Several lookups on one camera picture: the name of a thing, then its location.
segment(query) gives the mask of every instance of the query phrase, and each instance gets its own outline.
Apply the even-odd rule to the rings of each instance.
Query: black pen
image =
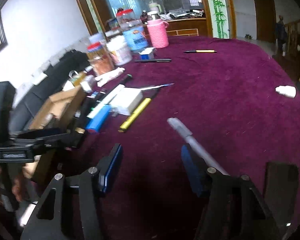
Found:
[[[157,58],[157,59],[137,59],[134,62],[170,62],[172,59],[170,58]]]
[[[216,53],[216,50],[213,49],[204,49],[204,50],[187,50],[184,51],[183,53]]]

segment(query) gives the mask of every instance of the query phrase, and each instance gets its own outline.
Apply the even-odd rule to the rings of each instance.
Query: pink thermos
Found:
[[[152,46],[159,49],[169,45],[166,28],[169,23],[164,22],[157,11],[148,12],[148,32],[150,35]]]

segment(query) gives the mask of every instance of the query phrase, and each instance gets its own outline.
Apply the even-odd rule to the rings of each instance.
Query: purple tablecloth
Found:
[[[262,192],[266,162],[295,163],[300,173],[300,94],[275,92],[293,85],[280,66],[258,46],[237,40],[170,37],[157,58],[171,63],[129,63],[129,87],[175,83],[163,88],[127,133],[125,116],[108,117],[101,133],[73,152],[71,174],[124,149],[111,193],[101,200],[109,239],[192,239],[202,207],[190,189],[180,149],[184,141],[167,124],[179,118],[231,175],[248,174]],[[218,53],[184,54],[215,49]],[[105,87],[114,87],[118,80]],[[300,214],[300,186],[296,202]]]

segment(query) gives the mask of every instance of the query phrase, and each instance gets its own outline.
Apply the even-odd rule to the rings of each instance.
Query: gray pen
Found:
[[[168,124],[191,146],[194,152],[204,159],[209,167],[214,167],[224,175],[229,175],[220,164],[192,136],[192,132],[178,119],[168,118]]]

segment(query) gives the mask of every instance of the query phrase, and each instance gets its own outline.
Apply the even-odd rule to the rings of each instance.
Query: cardboard box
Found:
[[[65,130],[86,96],[87,94],[81,86],[76,86],[74,89],[61,91],[50,96],[34,117],[29,129],[42,129],[42,124],[46,120],[46,116],[51,113],[59,119],[58,127]],[[27,177],[32,177],[32,181],[36,183],[45,183],[47,179],[46,175],[55,152],[56,150],[52,149],[41,155],[39,161],[27,163],[24,167]]]

